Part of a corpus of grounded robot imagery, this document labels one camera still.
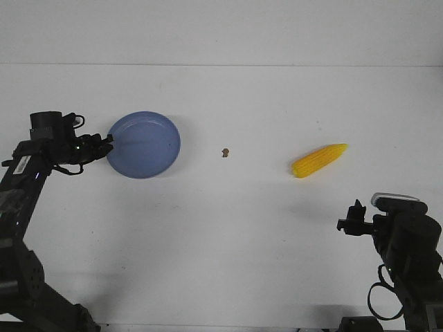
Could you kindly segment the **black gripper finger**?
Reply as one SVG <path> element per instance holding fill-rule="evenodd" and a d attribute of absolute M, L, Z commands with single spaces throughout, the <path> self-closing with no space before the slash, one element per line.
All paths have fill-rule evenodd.
<path fill-rule="evenodd" d="M 114 138 L 111 134 L 107 134 L 106 138 L 103 138 L 100 142 L 101 143 L 112 143 L 114 141 Z"/>
<path fill-rule="evenodd" d="M 101 145 L 98 148 L 98 157 L 99 158 L 104 158 L 113 148 L 114 147 L 113 147 L 112 144 Z"/>
<path fill-rule="evenodd" d="M 364 219 L 366 213 L 366 206 L 363 206 L 360 200 L 355 200 L 354 204 L 354 218 L 355 219 Z"/>
<path fill-rule="evenodd" d="M 348 208 L 347 219 L 359 220 L 359 206 L 354 204 Z"/>

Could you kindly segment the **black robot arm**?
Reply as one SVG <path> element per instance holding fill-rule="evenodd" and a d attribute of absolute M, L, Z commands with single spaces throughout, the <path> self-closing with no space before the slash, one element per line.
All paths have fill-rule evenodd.
<path fill-rule="evenodd" d="M 2 331 L 100 331 L 89 311 L 72 304 L 45 281 L 44 268 L 24 237 L 46 179 L 57 171 L 80 171 L 112 149 L 112 135 L 77 136 L 84 117 L 43 111 L 30 115 L 30 138 L 18 143 L 12 158 L 2 162 L 1 180 L 1 314 Z"/>
<path fill-rule="evenodd" d="M 371 204 L 380 211 L 372 222 L 365 222 L 366 208 L 355 201 L 337 229 L 372 237 L 383 262 L 373 286 L 394 293 L 401 304 L 393 319 L 403 318 L 407 331 L 441 331 L 442 256 L 437 245 L 442 226 L 427 214 L 427 204 L 411 196 L 376 193 Z"/>

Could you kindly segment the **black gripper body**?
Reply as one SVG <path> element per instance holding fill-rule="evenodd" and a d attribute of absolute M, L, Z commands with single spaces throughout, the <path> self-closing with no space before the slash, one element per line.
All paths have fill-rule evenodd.
<path fill-rule="evenodd" d="M 375 235 L 377 229 L 373 223 L 366 223 L 363 219 L 339 219 L 336 229 L 346 235 L 360 237 L 363 235 Z"/>
<path fill-rule="evenodd" d="M 100 134 L 79 137 L 56 135 L 51 146 L 53 165 L 85 165 L 104 157 L 104 144 Z"/>

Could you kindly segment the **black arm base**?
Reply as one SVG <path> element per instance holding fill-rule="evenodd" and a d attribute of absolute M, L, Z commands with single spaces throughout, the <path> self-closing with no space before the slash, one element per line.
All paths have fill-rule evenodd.
<path fill-rule="evenodd" d="M 375 317 L 358 316 L 343 317 L 338 332 L 384 332 L 383 327 Z"/>

